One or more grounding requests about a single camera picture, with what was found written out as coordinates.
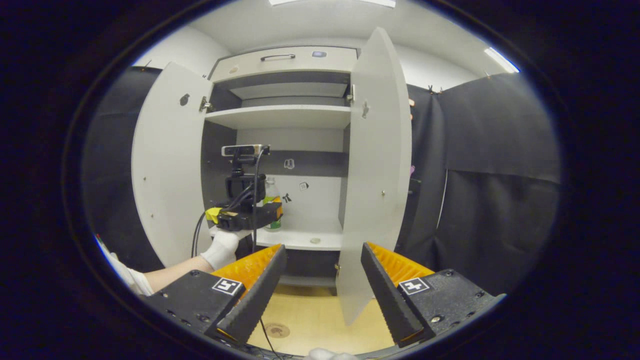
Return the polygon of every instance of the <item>black backdrop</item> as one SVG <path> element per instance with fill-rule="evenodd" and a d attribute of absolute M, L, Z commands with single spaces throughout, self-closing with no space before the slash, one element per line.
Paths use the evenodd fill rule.
<path fill-rule="evenodd" d="M 111 252 L 129 268 L 164 268 L 145 234 L 131 180 L 131 147 L 138 115 L 159 69 L 130 68 L 102 98 L 86 134 L 82 191 L 86 217 Z"/>
<path fill-rule="evenodd" d="M 554 120 L 520 74 L 441 94 L 409 86 L 416 171 L 396 250 L 510 293 L 546 244 L 559 204 Z"/>

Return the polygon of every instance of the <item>drawer handle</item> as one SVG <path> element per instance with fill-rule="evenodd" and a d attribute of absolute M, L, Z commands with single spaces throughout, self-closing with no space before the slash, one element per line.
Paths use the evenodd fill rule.
<path fill-rule="evenodd" d="M 295 59 L 295 58 L 296 58 L 296 55 L 295 55 L 295 54 L 280 54 L 280 55 L 269 55 L 269 56 L 263 56 L 263 57 L 261 57 L 261 58 L 260 58 L 260 61 L 267 60 L 268 58 L 276 58 L 276 57 L 278 57 L 278 56 L 288 56 L 288 57 L 290 57 L 291 59 Z"/>

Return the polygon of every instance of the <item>door hinge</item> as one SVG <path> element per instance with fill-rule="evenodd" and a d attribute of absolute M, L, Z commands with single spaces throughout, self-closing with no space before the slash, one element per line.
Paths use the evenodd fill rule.
<path fill-rule="evenodd" d="M 356 101 L 356 86 L 354 84 L 351 84 L 351 88 L 349 89 L 349 91 L 350 93 L 347 94 L 347 101 L 350 105 L 353 105 L 353 103 Z"/>
<path fill-rule="evenodd" d="M 202 110 L 207 109 L 207 110 L 211 110 L 213 111 L 213 104 L 211 104 L 209 101 L 207 101 L 207 97 L 203 96 L 202 97 L 202 101 L 200 101 L 200 112 L 202 112 Z"/>

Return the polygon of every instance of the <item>ceiling light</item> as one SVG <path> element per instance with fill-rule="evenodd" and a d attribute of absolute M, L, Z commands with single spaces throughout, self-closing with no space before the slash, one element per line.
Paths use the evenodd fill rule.
<path fill-rule="evenodd" d="M 484 52 L 491 56 L 492 59 L 495 60 L 500 66 L 504 67 L 504 70 L 507 72 L 520 72 L 517 67 L 515 67 L 509 60 L 505 59 L 504 56 L 500 55 L 496 50 L 492 47 L 484 50 Z"/>
<path fill-rule="evenodd" d="M 293 3 L 295 1 L 300 1 L 300 0 L 269 0 L 269 4 L 271 4 L 272 6 L 276 6 L 276 5 L 286 4 L 286 3 Z M 396 0 L 358 0 L 358 1 L 376 4 L 376 5 L 382 5 L 388 8 L 396 7 Z"/>

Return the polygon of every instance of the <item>black cable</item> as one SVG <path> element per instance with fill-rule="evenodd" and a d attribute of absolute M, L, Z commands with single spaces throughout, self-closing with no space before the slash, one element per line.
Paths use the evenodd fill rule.
<path fill-rule="evenodd" d="M 264 149 L 260 150 L 260 153 L 258 154 L 258 158 L 255 161 L 255 173 L 253 175 L 253 212 L 252 212 L 252 222 L 253 222 L 253 244 L 251 247 L 251 253 L 253 254 L 255 252 L 255 243 L 256 243 L 256 239 L 258 237 L 258 224 L 256 223 L 255 220 L 255 214 L 256 214 L 256 204 L 257 204 L 257 199 L 258 199 L 258 173 L 260 172 L 260 158 L 262 157 L 262 153 L 264 152 Z"/>
<path fill-rule="evenodd" d="M 257 243 L 257 239 L 258 239 L 258 223 L 256 223 L 256 205 L 257 205 L 257 200 L 258 200 L 258 173 L 260 172 L 260 158 L 262 157 L 262 153 L 264 152 L 264 149 L 260 150 L 260 153 L 258 154 L 258 158 L 255 161 L 255 173 L 253 175 L 253 208 L 252 208 L 252 223 L 253 223 L 253 243 L 252 243 L 252 247 L 251 247 L 251 253 L 253 254 L 255 252 L 255 244 Z M 262 317 L 260 317 L 260 325 L 262 326 L 262 331 L 264 332 L 264 337 L 267 339 L 267 342 L 269 343 L 269 347 L 271 348 L 271 351 L 273 352 L 274 355 L 276 355 L 277 358 L 279 358 L 280 360 L 282 360 L 282 358 L 276 354 L 276 350 L 273 350 L 273 345 L 271 344 L 271 340 L 269 340 L 269 336 L 267 335 L 267 330 L 264 328 L 264 322 L 262 322 Z"/>
<path fill-rule="evenodd" d="M 198 238 L 198 231 L 200 230 L 200 224 L 202 224 L 202 219 L 204 218 L 205 213 L 203 212 L 202 215 L 200 215 L 200 218 L 198 219 L 198 222 L 196 223 L 196 229 L 193 232 L 193 240 L 191 241 L 191 257 L 193 258 L 195 256 L 195 252 L 197 251 L 197 241 L 196 239 Z"/>
<path fill-rule="evenodd" d="M 253 184 L 250 184 L 249 186 L 247 186 L 243 191 L 241 191 L 238 196 L 229 204 L 227 205 L 225 208 L 223 208 L 221 211 L 226 211 L 228 209 L 232 209 L 234 208 L 237 204 L 239 204 L 242 200 L 245 200 L 246 197 L 251 194 L 251 187 L 253 186 Z"/>
<path fill-rule="evenodd" d="M 277 356 L 277 358 L 282 360 L 282 358 L 278 354 L 276 354 L 276 350 L 273 350 L 273 345 L 271 344 L 271 341 L 269 340 L 269 336 L 267 335 L 267 330 L 264 328 L 264 323 L 262 322 L 262 318 L 260 318 L 260 325 L 262 325 L 262 331 L 264 332 L 264 337 L 267 339 L 267 342 L 269 343 L 269 347 L 271 348 L 271 351 L 273 352 L 274 355 Z"/>

